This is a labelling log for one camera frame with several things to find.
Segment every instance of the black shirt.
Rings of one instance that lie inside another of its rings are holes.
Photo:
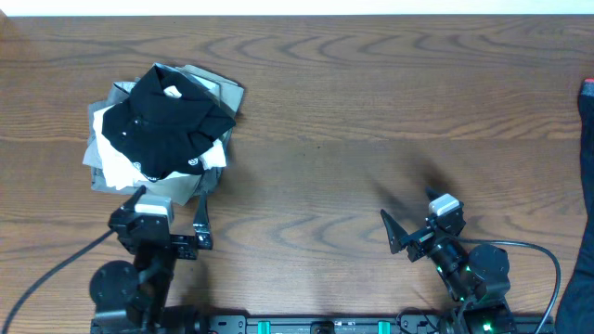
[[[163,89],[175,86],[181,97]],[[183,74],[154,66],[124,102],[103,116],[101,133],[151,181],[174,171],[202,174],[196,158],[235,121]]]
[[[555,328],[559,334],[592,333],[594,318],[594,80],[587,79],[578,98],[582,119],[580,164],[588,222],[574,274],[565,289]]]

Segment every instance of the wire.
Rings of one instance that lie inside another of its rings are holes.
[[[468,307],[468,304],[471,302],[471,299],[467,299],[466,301],[464,301],[462,303],[462,306],[460,307],[458,314],[456,315],[456,325],[458,325],[459,328],[462,328],[462,315],[464,314],[464,311],[466,311],[466,307]]]
[[[427,319],[429,326],[431,326],[434,330],[437,330],[437,327],[431,322],[431,320],[429,320],[429,317],[420,308],[414,307],[414,306],[405,307],[404,310],[400,311],[400,313],[396,316],[396,321],[398,322],[399,326],[400,326],[400,317],[402,316],[402,313],[406,312],[407,310],[415,310],[415,311],[419,312],[422,316],[425,317],[425,319]]]
[[[547,318],[550,315],[550,311],[553,309],[553,306],[555,305],[555,302],[557,301],[557,297],[559,296],[559,288],[561,285],[561,267],[559,266],[559,261],[557,261],[557,258],[555,257],[555,255],[550,250],[547,250],[544,247],[541,247],[541,246],[538,246],[538,245],[535,245],[535,244],[532,244],[529,242],[508,241],[508,240],[466,239],[466,238],[456,237],[456,236],[451,235],[447,232],[445,232],[445,233],[447,234],[447,236],[449,238],[456,240],[458,242],[465,242],[465,243],[472,243],[472,244],[493,244],[493,245],[524,247],[524,248],[529,248],[529,249],[533,249],[533,250],[537,250],[537,251],[542,251],[545,254],[547,254],[547,256],[553,261],[553,264],[555,264],[555,289],[553,290],[553,294],[550,297],[549,306],[547,306],[547,310],[543,314],[542,319],[540,320],[540,323],[538,324],[538,327],[536,327],[536,330],[534,332],[534,334],[538,334],[538,332],[540,332],[540,329],[547,322]]]
[[[37,289],[39,289],[39,287],[41,287],[42,284],[44,284],[51,276],[53,276],[55,273],[57,273],[58,271],[60,271],[62,268],[64,268],[68,264],[74,262],[74,260],[76,260],[76,259],[80,258],[81,256],[83,256],[86,252],[92,250],[96,245],[100,244],[103,240],[105,240],[106,238],[108,238],[113,232],[114,232],[113,230],[110,230],[109,232],[105,233],[103,236],[101,236],[97,240],[91,242],[90,244],[88,244],[83,249],[77,251],[71,257],[69,257],[68,259],[62,261],[60,264],[56,265],[50,271],[48,271],[47,273],[45,273],[45,275],[43,275],[39,279],[37,279],[37,281],[35,283],[33,283],[27,289],[27,291],[25,291],[25,293],[22,294],[22,296],[20,296],[19,300],[15,303],[15,305],[12,306],[12,310],[10,310],[10,313],[8,314],[8,317],[6,318],[6,321],[4,323],[4,326],[2,327],[2,334],[7,334],[8,333],[8,328],[10,327],[10,323],[12,322],[12,320],[14,320],[14,318],[17,315],[17,312],[19,311],[20,307],[27,301],[27,299],[29,297],[31,297],[31,295]]]

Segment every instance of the black t-shirt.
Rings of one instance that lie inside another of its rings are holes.
[[[169,97],[169,86],[181,97]],[[101,133],[151,181],[171,172],[202,174],[197,157],[235,121],[183,74],[153,67],[124,102],[103,116]]]

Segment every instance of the clothing label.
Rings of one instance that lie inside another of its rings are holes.
[[[175,86],[169,86],[169,87],[163,89],[163,93],[165,93],[165,95],[167,95],[168,97],[173,97],[173,98],[179,98],[182,96],[182,94],[179,93],[179,91],[177,90],[177,88]]]

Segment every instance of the wooden table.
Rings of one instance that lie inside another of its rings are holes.
[[[416,230],[426,185],[466,203],[464,236],[550,248],[567,284],[586,221],[576,97],[594,66],[592,17],[52,18],[1,29],[0,321],[126,199],[90,189],[86,106],[153,62],[246,87],[209,202],[214,251],[178,263],[169,304],[445,310],[432,263],[391,255],[379,215]],[[191,233],[196,206],[175,208],[175,232]],[[550,260],[508,251],[510,307],[542,312]],[[86,332],[89,279],[115,259],[132,256],[112,237],[40,288],[11,332]]]

